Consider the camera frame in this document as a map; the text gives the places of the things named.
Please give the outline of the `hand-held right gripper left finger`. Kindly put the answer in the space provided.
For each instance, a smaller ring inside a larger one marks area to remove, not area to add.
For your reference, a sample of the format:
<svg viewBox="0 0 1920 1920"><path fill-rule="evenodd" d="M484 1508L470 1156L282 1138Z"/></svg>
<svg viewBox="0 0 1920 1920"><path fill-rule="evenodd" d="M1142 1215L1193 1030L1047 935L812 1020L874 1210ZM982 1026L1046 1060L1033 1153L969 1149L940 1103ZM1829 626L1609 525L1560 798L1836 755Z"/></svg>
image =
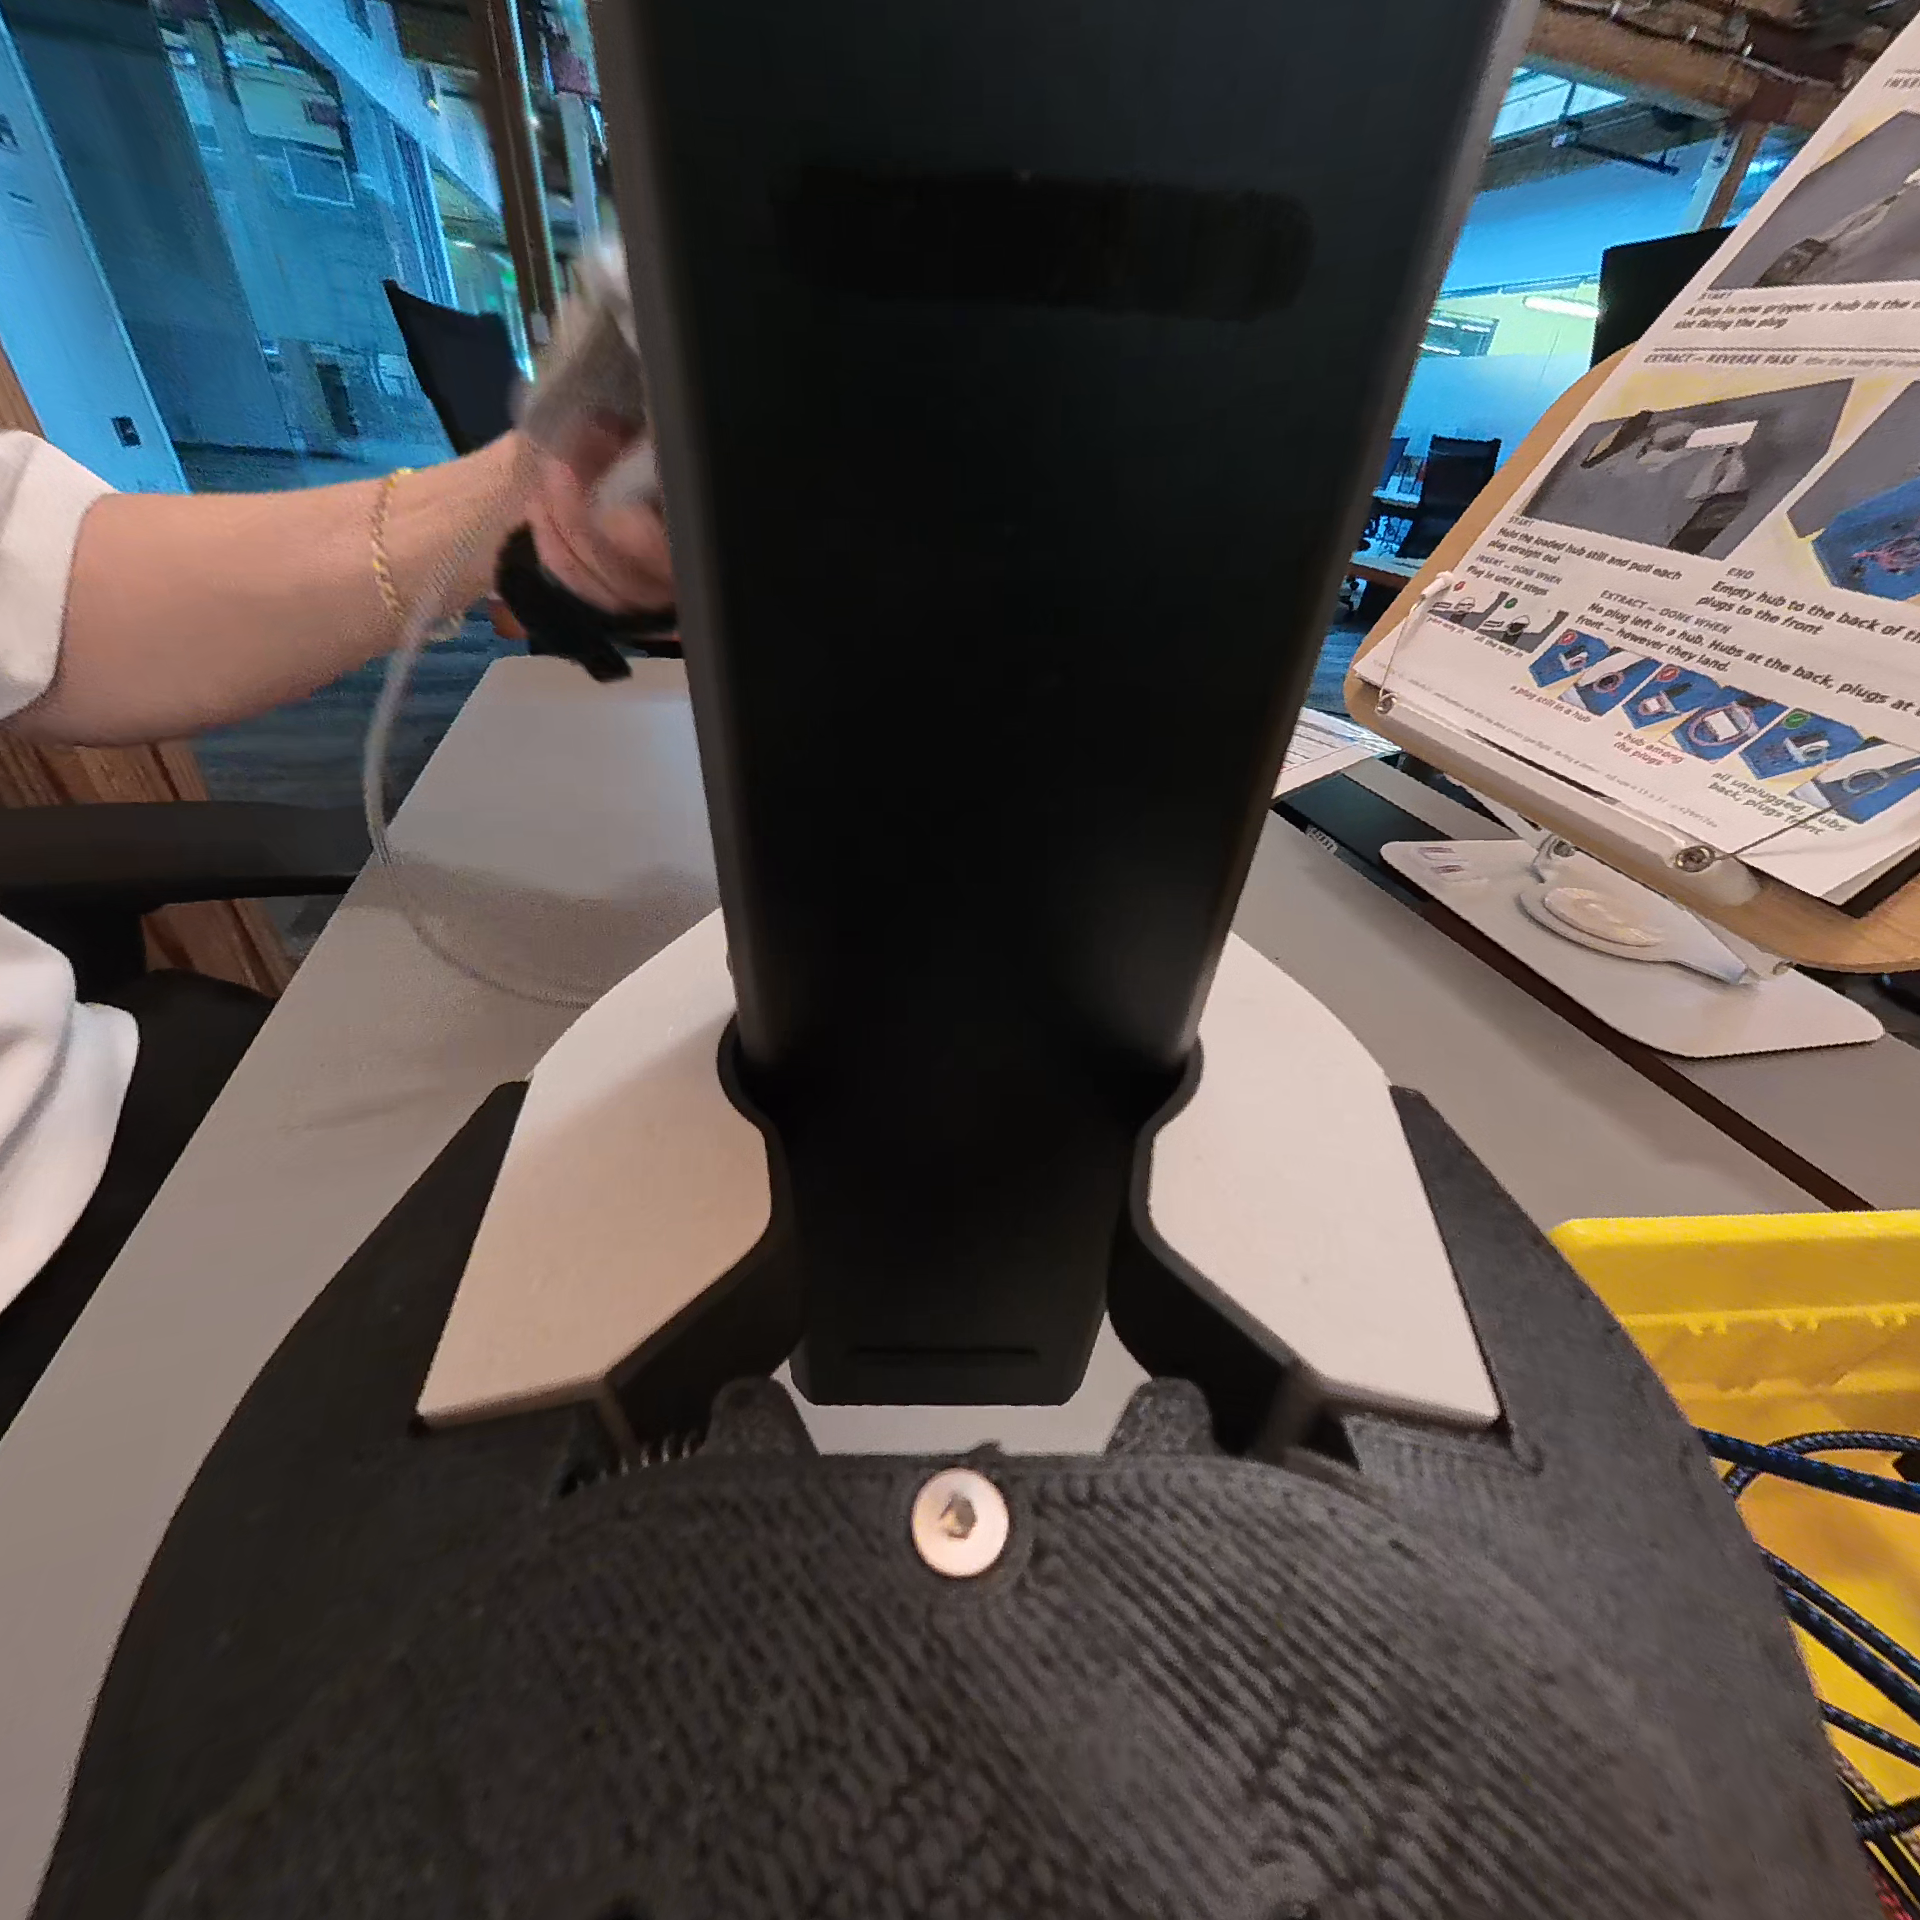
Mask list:
<svg viewBox="0 0 1920 1920"><path fill-rule="evenodd" d="M422 1429L594 1406L647 1445L793 1353L777 1156L724 1076L729 966L709 910L532 1069L420 1386Z"/></svg>

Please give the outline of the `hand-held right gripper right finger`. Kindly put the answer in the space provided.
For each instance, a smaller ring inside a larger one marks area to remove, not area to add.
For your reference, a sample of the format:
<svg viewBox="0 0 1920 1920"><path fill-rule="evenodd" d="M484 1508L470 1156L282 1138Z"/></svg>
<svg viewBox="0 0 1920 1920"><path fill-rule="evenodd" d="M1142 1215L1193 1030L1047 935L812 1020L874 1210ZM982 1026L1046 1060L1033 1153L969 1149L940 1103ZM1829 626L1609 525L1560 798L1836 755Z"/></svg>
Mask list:
<svg viewBox="0 0 1920 1920"><path fill-rule="evenodd" d="M1387 1073L1229 935L1186 1073L1140 1140L1109 1322L1280 1456L1350 1416L1486 1436L1502 1409Z"/></svg>

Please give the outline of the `yellow plastic bin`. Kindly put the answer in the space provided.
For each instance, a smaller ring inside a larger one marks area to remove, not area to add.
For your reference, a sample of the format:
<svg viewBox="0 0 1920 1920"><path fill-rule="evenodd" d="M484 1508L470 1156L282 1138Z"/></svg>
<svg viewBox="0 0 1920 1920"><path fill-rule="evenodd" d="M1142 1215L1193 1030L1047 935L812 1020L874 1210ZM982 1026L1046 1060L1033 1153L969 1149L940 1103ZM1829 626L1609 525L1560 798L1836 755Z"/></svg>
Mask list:
<svg viewBox="0 0 1920 1920"><path fill-rule="evenodd" d="M1572 1220L1760 1545L1889 1916L1916 1915L1916 1210Z"/></svg>

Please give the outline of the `black multi-port usb hub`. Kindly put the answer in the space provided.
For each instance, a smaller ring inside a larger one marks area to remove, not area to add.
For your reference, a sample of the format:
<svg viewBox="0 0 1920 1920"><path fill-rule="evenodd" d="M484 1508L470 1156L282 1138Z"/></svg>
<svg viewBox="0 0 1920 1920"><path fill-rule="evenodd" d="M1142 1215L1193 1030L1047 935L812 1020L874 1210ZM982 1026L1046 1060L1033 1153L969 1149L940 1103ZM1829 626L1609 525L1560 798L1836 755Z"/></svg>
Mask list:
<svg viewBox="0 0 1920 1920"><path fill-rule="evenodd" d="M824 1403L1300 1378L1142 1222L1530 3L612 3L612 168Z"/></svg>

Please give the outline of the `person's left forearm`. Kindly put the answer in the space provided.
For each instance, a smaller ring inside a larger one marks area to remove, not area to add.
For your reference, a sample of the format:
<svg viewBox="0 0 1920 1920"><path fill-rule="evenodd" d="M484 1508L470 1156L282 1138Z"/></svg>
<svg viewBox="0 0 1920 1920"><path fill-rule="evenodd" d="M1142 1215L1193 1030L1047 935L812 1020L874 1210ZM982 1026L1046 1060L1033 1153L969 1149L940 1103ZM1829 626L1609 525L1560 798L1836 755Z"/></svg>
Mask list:
<svg viewBox="0 0 1920 1920"><path fill-rule="evenodd" d="M383 653L379 482L113 493L2 435L2 725L53 745L180 739Z"/></svg>

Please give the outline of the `person's left hand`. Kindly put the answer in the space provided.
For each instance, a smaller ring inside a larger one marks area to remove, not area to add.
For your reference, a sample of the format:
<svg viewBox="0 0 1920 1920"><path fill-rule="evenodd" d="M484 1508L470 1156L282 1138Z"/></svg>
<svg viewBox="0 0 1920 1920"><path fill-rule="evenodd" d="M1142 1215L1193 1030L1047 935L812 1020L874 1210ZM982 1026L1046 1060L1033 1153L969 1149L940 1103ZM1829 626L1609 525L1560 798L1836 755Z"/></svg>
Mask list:
<svg viewBox="0 0 1920 1920"><path fill-rule="evenodd" d="M493 579L499 545L523 522L534 525L553 573L596 606L674 606L664 519L592 522L570 476L540 476L513 428L479 450L397 482L384 558L403 603L413 606L430 589L439 603L454 595L474 599Z"/></svg>

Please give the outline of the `black office chair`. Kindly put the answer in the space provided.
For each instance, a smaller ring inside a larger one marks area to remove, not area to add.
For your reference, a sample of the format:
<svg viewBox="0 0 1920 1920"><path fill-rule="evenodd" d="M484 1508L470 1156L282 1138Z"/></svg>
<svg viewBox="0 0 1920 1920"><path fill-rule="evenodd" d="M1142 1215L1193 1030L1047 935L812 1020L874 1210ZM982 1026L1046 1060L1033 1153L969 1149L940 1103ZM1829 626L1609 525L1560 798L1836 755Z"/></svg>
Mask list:
<svg viewBox="0 0 1920 1920"><path fill-rule="evenodd" d="M64 1243L2 1305L2 1429L37 1388L124 1240L264 1026L263 990L149 969L166 905L342 893L369 859L354 809L83 802L2 810L2 919L59 948L79 999L136 1023L109 1163Z"/></svg>
<svg viewBox="0 0 1920 1920"><path fill-rule="evenodd" d="M420 299L390 278L383 293L450 450L464 458L512 432L519 363L506 319Z"/></svg>

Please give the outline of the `laminated paper sheet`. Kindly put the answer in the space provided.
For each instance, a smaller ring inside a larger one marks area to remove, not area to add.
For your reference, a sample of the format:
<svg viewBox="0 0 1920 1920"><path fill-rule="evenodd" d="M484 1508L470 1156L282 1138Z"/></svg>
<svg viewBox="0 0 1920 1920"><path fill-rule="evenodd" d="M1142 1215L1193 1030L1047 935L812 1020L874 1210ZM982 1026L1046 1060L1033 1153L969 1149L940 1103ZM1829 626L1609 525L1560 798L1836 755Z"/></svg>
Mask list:
<svg viewBox="0 0 1920 1920"><path fill-rule="evenodd" d="M1317 780L1337 778L1364 759L1379 759L1393 750L1397 745L1390 739L1350 723L1346 713L1303 709L1282 750L1270 800L1282 800Z"/></svg>

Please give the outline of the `printed instruction sheet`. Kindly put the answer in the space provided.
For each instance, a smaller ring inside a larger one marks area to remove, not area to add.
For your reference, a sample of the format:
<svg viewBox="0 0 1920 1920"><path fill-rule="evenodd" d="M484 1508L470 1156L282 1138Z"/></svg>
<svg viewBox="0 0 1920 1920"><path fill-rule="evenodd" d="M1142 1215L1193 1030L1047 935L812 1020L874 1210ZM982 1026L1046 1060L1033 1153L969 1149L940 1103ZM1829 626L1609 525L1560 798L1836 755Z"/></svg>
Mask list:
<svg viewBox="0 0 1920 1920"><path fill-rule="evenodd" d="M1916 873L1916 23L1357 658L1403 732L1864 915Z"/></svg>

